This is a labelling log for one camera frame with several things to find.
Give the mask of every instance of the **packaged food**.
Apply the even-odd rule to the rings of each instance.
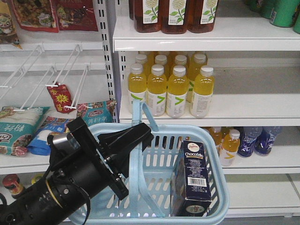
[[[58,135],[67,129],[67,123],[73,119],[63,119],[48,116],[41,127],[37,130],[35,137],[27,146],[28,150],[35,155],[47,156],[51,149],[47,143],[48,135]]]
[[[12,0],[20,27],[29,31],[58,32],[57,19],[50,0]]]
[[[88,127],[97,123],[112,123],[115,105],[113,100],[78,104],[76,117],[83,118]]]
[[[5,106],[0,111],[0,153],[23,156],[26,146],[49,107],[36,107],[25,111],[16,107]]]
[[[0,44],[12,44],[21,48],[20,41],[6,1],[0,1]]]
[[[54,2],[60,30],[98,31],[92,0]]]

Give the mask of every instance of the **plastic bag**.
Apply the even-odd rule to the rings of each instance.
[[[0,0],[0,44],[12,44],[21,48],[15,25],[5,0]]]

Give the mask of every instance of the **white bottle cap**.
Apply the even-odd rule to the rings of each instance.
[[[194,55],[195,63],[201,64],[201,63],[204,63],[205,61],[206,61],[206,56],[204,54],[197,53]]]
[[[148,61],[147,55],[145,54],[137,54],[135,57],[135,62],[136,63],[141,63],[144,64]]]
[[[165,64],[167,64],[167,62],[168,62],[168,59],[167,59],[167,57],[165,55],[157,55],[157,56],[155,56],[155,63],[156,64],[164,66]]]
[[[200,73],[203,76],[212,76],[214,74],[214,68],[209,66],[202,66]]]
[[[232,129],[229,131],[229,135],[232,139],[238,139],[240,137],[240,132],[236,129]]]
[[[165,51],[165,52],[163,52],[163,51],[158,51],[158,54],[159,54],[159,55],[165,55],[165,56],[168,56],[168,55],[170,54],[170,52],[169,52],[169,51]]]
[[[184,66],[174,66],[173,74],[175,76],[184,76],[186,74],[186,68]]]
[[[143,72],[143,65],[140,63],[134,63],[130,66],[131,73],[141,74]]]
[[[176,65],[185,65],[187,63],[187,57],[185,55],[176,55],[174,62]]]
[[[221,127],[212,127],[214,133],[218,133],[221,131]]]
[[[162,65],[155,64],[151,67],[151,73],[155,76],[161,76],[164,74],[164,67]]]

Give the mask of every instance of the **brown bottle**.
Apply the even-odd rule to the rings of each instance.
[[[158,0],[134,0],[134,22],[137,32],[159,31],[161,29],[161,16],[158,11]]]
[[[160,4],[162,32],[165,34],[183,34],[188,27],[188,9],[190,0],[163,0]]]
[[[187,29],[205,33],[214,29],[218,0],[190,0]]]

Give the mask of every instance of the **red snack packet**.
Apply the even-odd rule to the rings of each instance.
[[[98,31],[92,0],[53,0],[60,30]]]
[[[58,87],[47,87],[51,98],[53,99],[53,103],[56,111],[59,113],[70,113],[75,109],[67,108],[66,106],[71,106],[71,94],[66,85],[59,85],[56,83]]]

